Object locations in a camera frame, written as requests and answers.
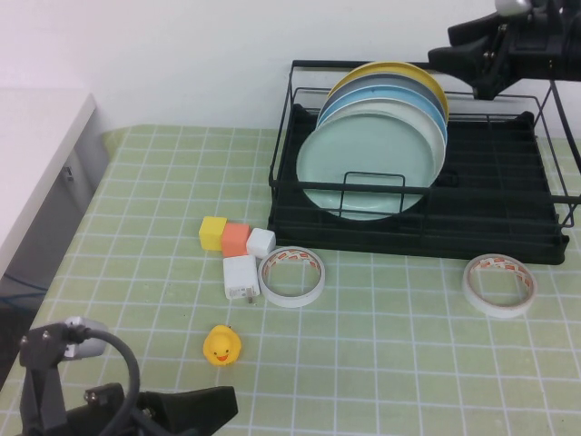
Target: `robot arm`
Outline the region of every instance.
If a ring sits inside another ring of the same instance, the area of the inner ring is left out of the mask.
[[[128,392],[119,383],[93,388],[84,395],[85,406],[67,411],[58,363],[99,355],[106,342],[127,362]],[[210,436],[238,413],[232,387],[139,392],[131,349],[103,324],[80,317],[32,329],[20,342],[20,364],[26,368],[23,436]]]
[[[520,79],[581,81],[581,0],[496,0],[497,12],[448,29],[430,67],[492,100]]]

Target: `dish rack tray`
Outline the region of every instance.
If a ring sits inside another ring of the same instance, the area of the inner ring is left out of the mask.
[[[503,253],[527,263],[560,264],[565,260],[569,237],[563,229],[575,225],[574,211],[581,204],[581,197],[567,190],[566,179],[581,174],[581,156],[554,82],[548,84],[544,99],[502,94],[493,103],[508,109],[525,105],[532,107],[531,111],[450,114],[446,160],[430,187],[406,186],[403,176],[401,186],[351,184],[348,173],[343,183],[299,182],[296,163],[300,147],[315,130],[324,96],[330,90],[319,86],[323,82],[319,79],[362,64],[365,62],[292,63],[269,174],[269,229],[276,233],[278,244],[458,259]],[[429,64],[415,65],[429,69]],[[294,84],[298,71],[314,74],[316,85]],[[447,95],[452,103],[459,99],[477,106],[472,94]],[[572,163],[568,166],[574,167],[574,174],[564,175],[559,162],[563,158],[557,158],[562,150],[556,151],[547,128],[544,110],[552,101],[566,136],[566,143],[559,145],[567,148]],[[546,140],[537,138],[536,129]],[[340,207],[320,208],[309,200],[305,189],[340,193]],[[422,199],[400,213],[375,213],[371,221],[354,221],[343,216],[360,213],[342,207],[346,193],[395,194],[400,198],[420,194]]]

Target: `masking tape roll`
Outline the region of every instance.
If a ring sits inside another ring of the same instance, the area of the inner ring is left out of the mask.
[[[308,262],[311,267],[317,270],[319,273],[319,282],[311,291],[303,295],[288,296],[276,293],[266,285],[265,281],[271,269],[277,263],[287,261]],[[310,250],[300,247],[283,247],[273,251],[262,259],[258,268],[258,280],[262,294],[269,302],[289,309],[302,307],[317,300],[323,292],[323,287],[325,286],[325,266],[319,256]]]
[[[474,271],[486,268],[512,271],[527,288],[525,299],[515,305],[498,305],[485,300],[474,290],[470,279]],[[484,254],[470,261],[464,270],[462,290],[468,302],[484,314],[495,318],[515,318],[524,314],[535,300],[537,296],[537,280],[532,272],[517,259],[502,254]]]

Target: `cutting mat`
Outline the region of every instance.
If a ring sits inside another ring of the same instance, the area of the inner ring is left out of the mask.
[[[105,322],[133,348],[144,390],[235,386],[240,413],[221,434],[579,434],[579,230],[563,265],[531,265],[540,295],[525,318],[472,309],[460,290],[466,262],[368,253],[317,251],[327,285],[300,310],[228,302],[222,258],[197,232],[204,215],[266,225],[275,134],[163,125],[108,134],[112,162],[35,324],[72,314]],[[563,163],[580,190],[572,159]],[[218,323],[243,343],[223,369],[202,356]],[[126,380],[111,351],[61,374],[68,407],[86,388]],[[21,430],[22,377],[13,368],[0,394],[6,436]]]

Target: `rubber duck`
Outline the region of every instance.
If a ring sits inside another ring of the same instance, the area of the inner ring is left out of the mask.
[[[240,337],[226,325],[214,327],[203,342],[203,355],[214,366],[226,366],[236,362],[241,349]]]

